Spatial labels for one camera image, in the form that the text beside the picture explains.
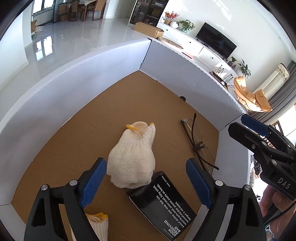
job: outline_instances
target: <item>television screen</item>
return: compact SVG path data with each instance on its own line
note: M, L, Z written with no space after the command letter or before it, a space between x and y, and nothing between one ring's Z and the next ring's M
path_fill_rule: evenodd
M196 37L225 58L228 58L237 47L222 33L207 23L204 23Z

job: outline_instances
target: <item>green plant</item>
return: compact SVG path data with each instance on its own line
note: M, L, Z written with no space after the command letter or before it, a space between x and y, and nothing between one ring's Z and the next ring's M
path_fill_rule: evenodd
M234 63L235 61L237 61L237 59L233 56L231 56L231 62Z
M239 69L241 70L241 72L243 73L243 75L245 76L245 77L249 77L249 76L251 76L251 71L250 70L248 70L248 65L246 64L244 64L244 60L242 59L242 62L239 62L238 63L238 65L239 65Z
M182 24L182 28L185 29L185 31L192 30L193 28L195 28L193 22L191 22L188 19L178 21L177 23Z

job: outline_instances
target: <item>gray curtain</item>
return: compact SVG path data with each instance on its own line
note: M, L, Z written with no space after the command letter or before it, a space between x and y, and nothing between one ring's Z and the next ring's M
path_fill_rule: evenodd
M269 100L271 112L252 112L251 116L266 124L275 123L278 118L296 103L296 63L288 65L289 80Z

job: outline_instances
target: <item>chair cushion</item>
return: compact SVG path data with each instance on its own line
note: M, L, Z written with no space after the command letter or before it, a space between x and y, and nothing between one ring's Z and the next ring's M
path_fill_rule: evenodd
M255 93L256 101L258 105L261 107L263 112L270 112L272 111L270 104L268 103L268 100L266 99L263 90L258 90Z

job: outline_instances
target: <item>vase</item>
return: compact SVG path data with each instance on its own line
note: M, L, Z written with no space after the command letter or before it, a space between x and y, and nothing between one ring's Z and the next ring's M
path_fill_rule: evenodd
M165 20L165 22L164 22L165 24L167 24L167 25L170 25L170 23L171 23L171 20Z
M177 27L179 27L179 24L177 22L175 22L175 21L171 21L170 26L172 28L177 28Z

